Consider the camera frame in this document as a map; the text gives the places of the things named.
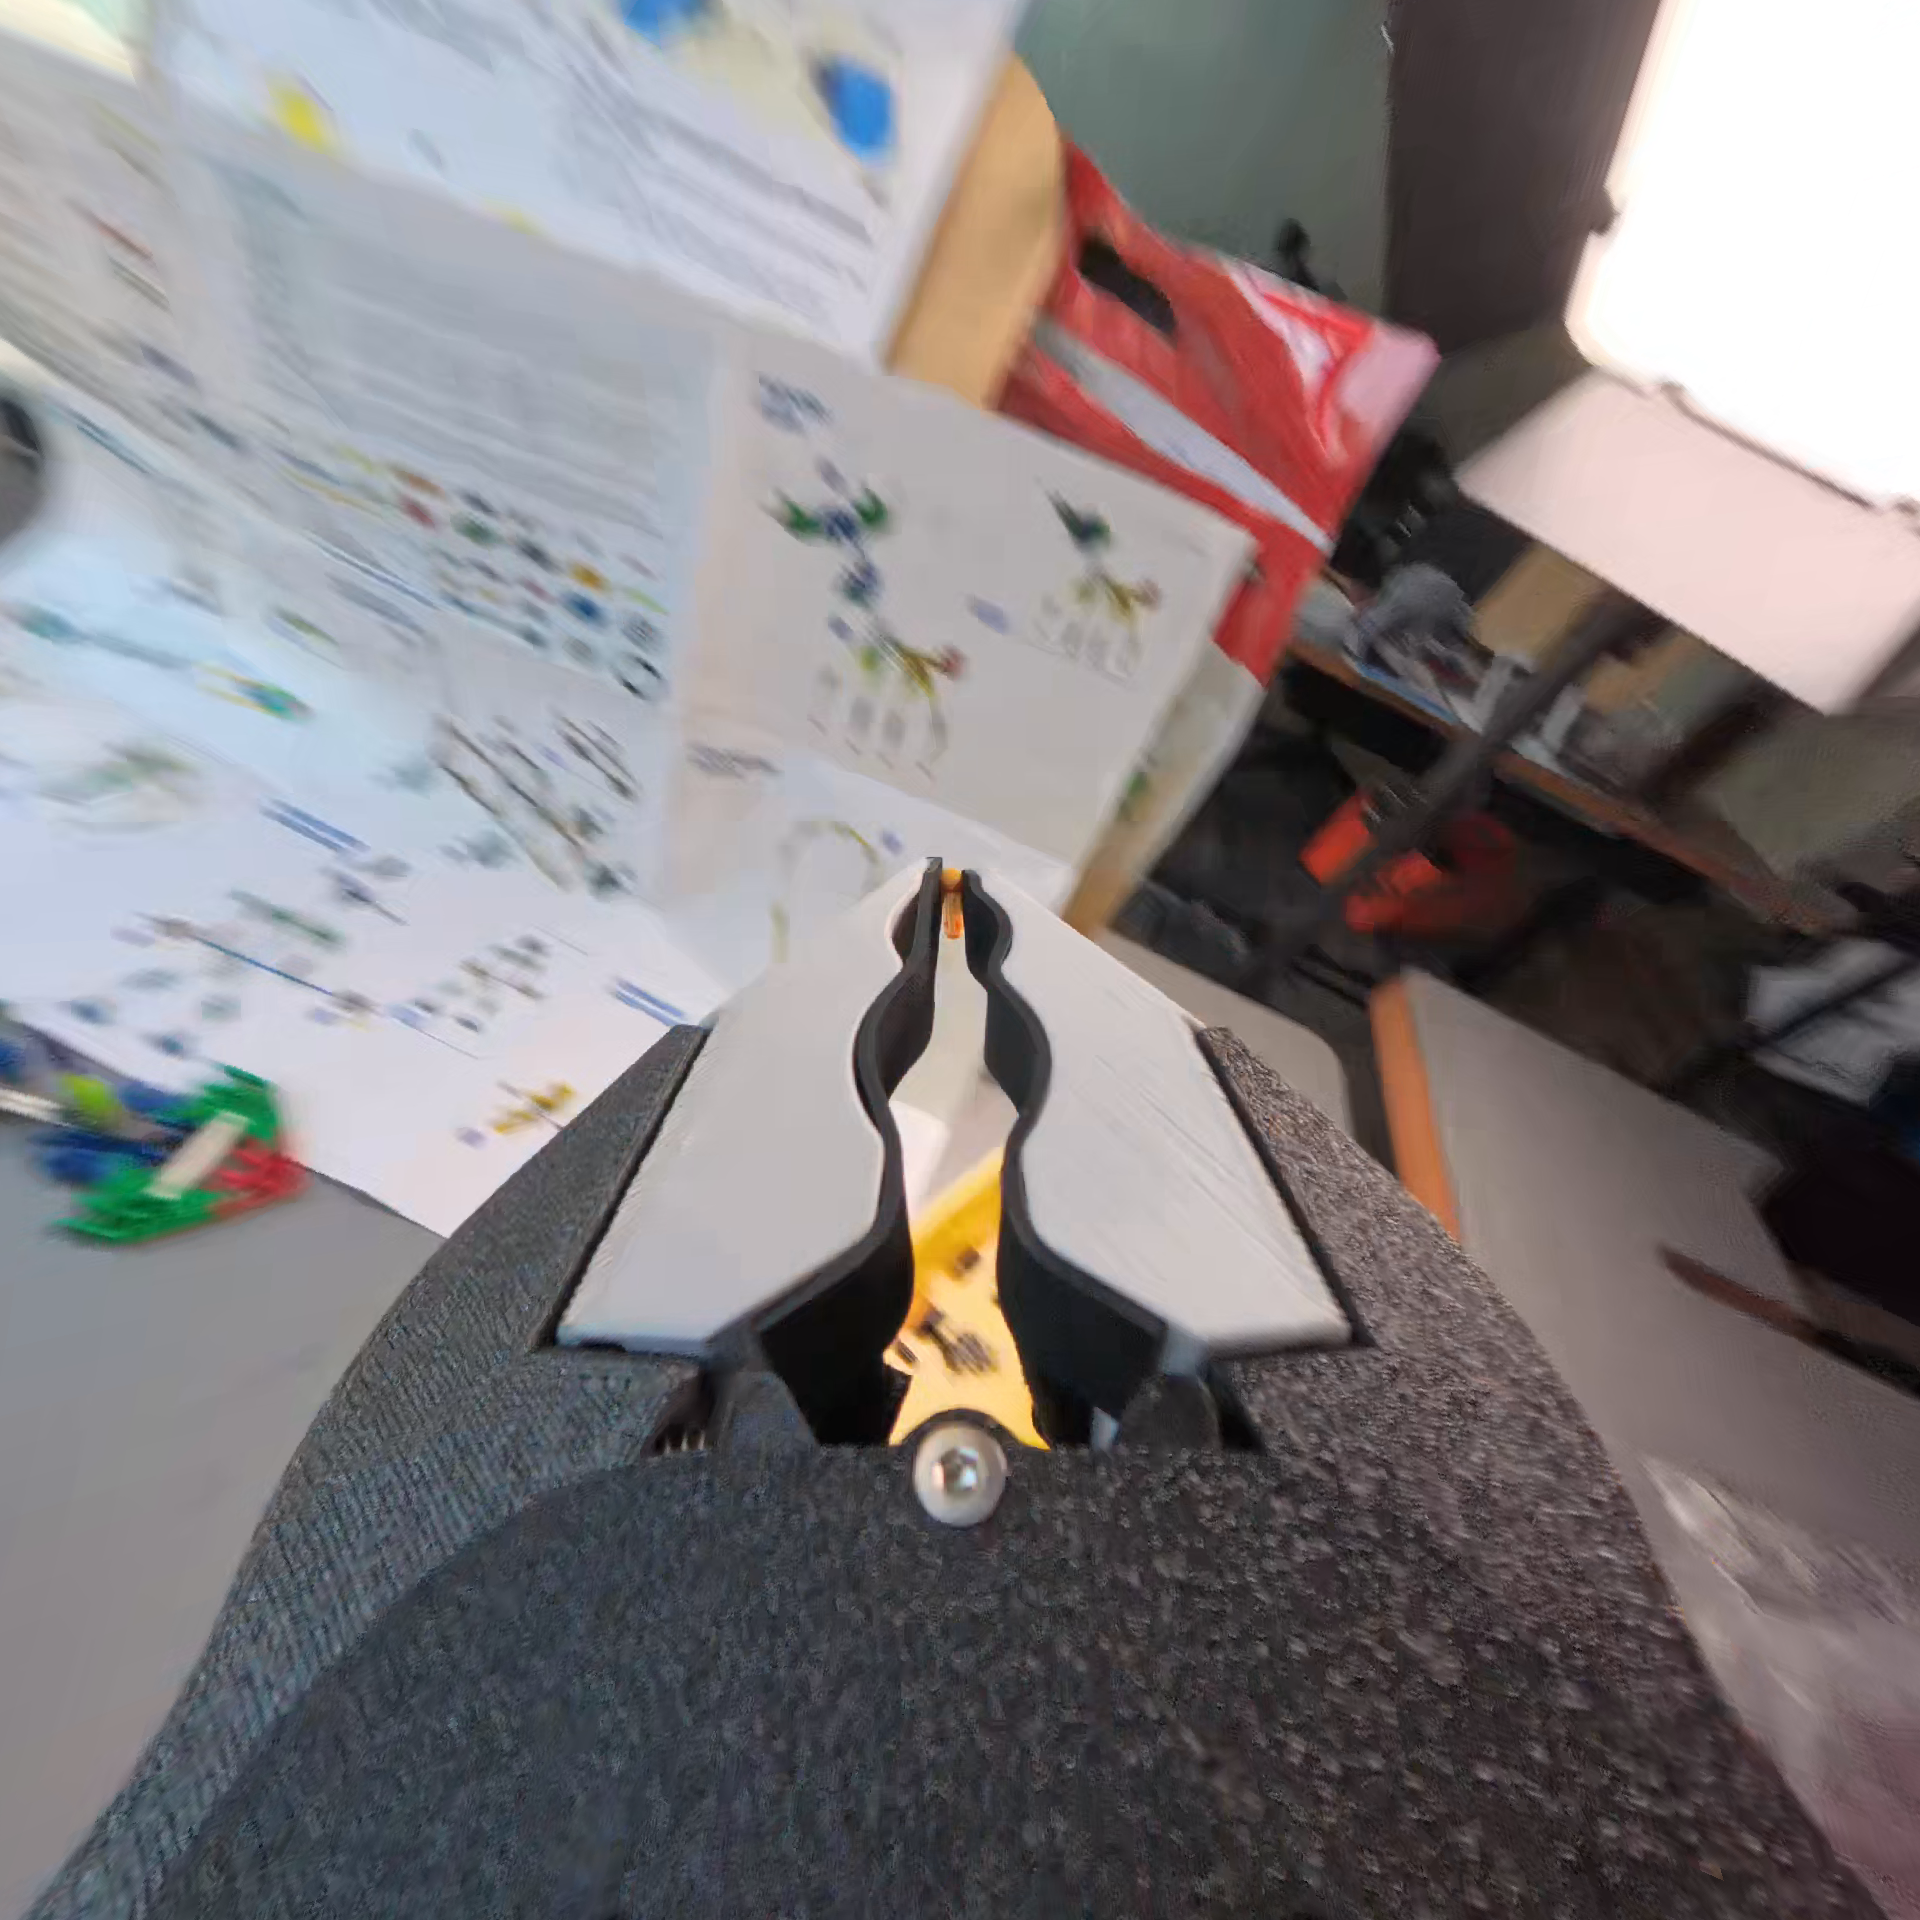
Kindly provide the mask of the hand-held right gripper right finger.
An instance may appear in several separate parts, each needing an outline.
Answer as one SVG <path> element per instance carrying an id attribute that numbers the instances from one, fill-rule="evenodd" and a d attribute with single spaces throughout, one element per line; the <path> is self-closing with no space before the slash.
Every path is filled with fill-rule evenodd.
<path id="1" fill-rule="evenodd" d="M 963 940 L 1016 1111 L 996 1297 L 1036 1395 L 1119 1423 L 1164 1379 L 1347 1350 L 1347 1293 L 1193 1016 L 990 872 L 963 872 Z"/>

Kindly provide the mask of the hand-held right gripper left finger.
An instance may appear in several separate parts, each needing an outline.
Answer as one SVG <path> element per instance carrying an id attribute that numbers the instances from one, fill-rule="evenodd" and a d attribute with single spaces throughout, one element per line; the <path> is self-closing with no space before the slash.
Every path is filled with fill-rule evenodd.
<path id="1" fill-rule="evenodd" d="M 775 1374 L 883 1436 L 915 1254 L 891 1094 L 932 1039 L 932 867 L 807 935 L 705 1025 L 559 1316 L 559 1346 Z"/>

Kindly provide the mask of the colourful toy rod model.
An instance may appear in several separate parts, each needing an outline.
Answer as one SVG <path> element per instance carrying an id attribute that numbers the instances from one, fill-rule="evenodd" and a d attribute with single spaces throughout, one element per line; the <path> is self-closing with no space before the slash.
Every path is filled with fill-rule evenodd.
<path id="1" fill-rule="evenodd" d="M 309 1182 L 274 1086 L 228 1064 L 169 1091 L 4 1034 L 4 1121 L 29 1127 L 35 1169 L 64 1194 L 55 1236 L 95 1249 L 146 1249 L 250 1218 Z"/>

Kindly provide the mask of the white printed task sheet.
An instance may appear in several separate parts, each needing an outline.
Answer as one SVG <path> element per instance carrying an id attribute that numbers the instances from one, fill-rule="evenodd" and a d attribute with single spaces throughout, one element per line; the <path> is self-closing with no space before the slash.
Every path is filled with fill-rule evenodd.
<path id="1" fill-rule="evenodd" d="M 157 4 L 184 106 L 885 360 L 1025 4 Z"/>

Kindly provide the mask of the yellow plastic bin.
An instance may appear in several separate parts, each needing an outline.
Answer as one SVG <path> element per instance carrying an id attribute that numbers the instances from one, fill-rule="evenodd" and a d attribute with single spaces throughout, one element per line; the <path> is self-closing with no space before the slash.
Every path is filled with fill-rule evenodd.
<path id="1" fill-rule="evenodd" d="M 915 1293 L 885 1364 L 901 1384 L 889 1444 L 974 1419 L 1046 1449 L 1017 1346 L 998 1308 L 1003 1151 L 941 1190 L 911 1228 Z"/>

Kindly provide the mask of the wood-edged grey table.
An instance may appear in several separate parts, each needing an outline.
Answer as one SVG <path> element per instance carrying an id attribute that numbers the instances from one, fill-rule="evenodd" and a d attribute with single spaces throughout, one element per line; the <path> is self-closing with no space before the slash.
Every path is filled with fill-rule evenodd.
<path id="1" fill-rule="evenodd" d="M 1915 1573 L 1915 1398 L 1823 1341 L 1762 1151 L 1427 975 L 1375 991 L 1372 1043 L 1401 1182 L 1530 1330 L 1662 1573 L 1644 1456 Z"/>

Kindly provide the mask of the black light stand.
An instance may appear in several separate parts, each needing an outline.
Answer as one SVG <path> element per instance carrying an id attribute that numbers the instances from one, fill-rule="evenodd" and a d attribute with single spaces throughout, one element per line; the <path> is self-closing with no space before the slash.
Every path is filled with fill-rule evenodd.
<path id="1" fill-rule="evenodd" d="M 1365 891 L 1394 858 L 1427 848 L 1437 829 L 1468 809 L 1488 787 L 1504 750 L 1544 723 L 1549 709 L 1569 685 L 1583 685 L 1609 657 L 1628 660 L 1642 652 L 1662 630 L 1662 614 L 1616 588 L 1602 588 L 1602 595 L 1538 660 L 1530 676 L 1500 697 L 1486 725 L 1472 734 L 1454 738 L 1427 776 L 1410 787 L 1406 801 L 1386 805 L 1365 848 L 1322 883 L 1307 910 L 1286 917 L 1271 935 L 1246 975 L 1246 987 L 1256 995 L 1284 987 L 1299 970 L 1304 957 L 1341 923 L 1346 901 Z"/>

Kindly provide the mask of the wooden background table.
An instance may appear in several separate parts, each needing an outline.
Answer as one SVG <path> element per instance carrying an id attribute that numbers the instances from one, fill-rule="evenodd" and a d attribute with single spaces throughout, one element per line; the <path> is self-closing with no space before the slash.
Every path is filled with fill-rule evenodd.
<path id="1" fill-rule="evenodd" d="M 1432 769 L 1456 738 L 1468 734 L 1456 718 L 1307 640 L 1286 647 L 1275 688 L 1299 717 L 1322 718 L 1331 733 L 1413 774 Z M 1517 750 L 1494 762 L 1493 781 L 1521 794 L 1536 812 L 1550 812 L 1606 845 L 1614 867 L 1627 862 L 1620 883 L 1672 874 L 1677 891 L 1706 887 L 1758 921 L 1806 938 L 1837 938 L 1857 927 L 1846 899 L 1826 885 L 1778 874 L 1722 812 L 1699 801 L 1638 805 Z"/>

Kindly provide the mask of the white folded instruction booklet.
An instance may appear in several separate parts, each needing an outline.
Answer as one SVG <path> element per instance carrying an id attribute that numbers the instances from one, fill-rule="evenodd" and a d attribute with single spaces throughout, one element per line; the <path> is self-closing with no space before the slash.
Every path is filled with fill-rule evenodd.
<path id="1" fill-rule="evenodd" d="M 4 1000 L 461 1228 L 921 855 L 1060 906 L 1225 517 L 4 4 Z"/>

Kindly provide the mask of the clear plastic bag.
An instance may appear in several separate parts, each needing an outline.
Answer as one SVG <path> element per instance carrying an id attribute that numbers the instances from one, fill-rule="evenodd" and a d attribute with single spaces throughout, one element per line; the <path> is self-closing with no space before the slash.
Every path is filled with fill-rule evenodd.
<path id="1" fill-rule="evenodd" d="M 1831 1826 L 1915 1826 L 1915 1573 L 1644 1456 L 1654 1549 L 1746 1730 Z"/>

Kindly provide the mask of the studio light panel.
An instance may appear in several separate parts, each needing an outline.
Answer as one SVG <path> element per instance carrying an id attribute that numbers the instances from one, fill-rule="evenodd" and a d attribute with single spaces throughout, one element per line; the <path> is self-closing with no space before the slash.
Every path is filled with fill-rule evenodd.
<path id="1" fill-rule="evenodd" d="M 1915 4 L 1662 4 L 1563 327 L 1462 493 L 1816 713 L 1915 637 Z"/>

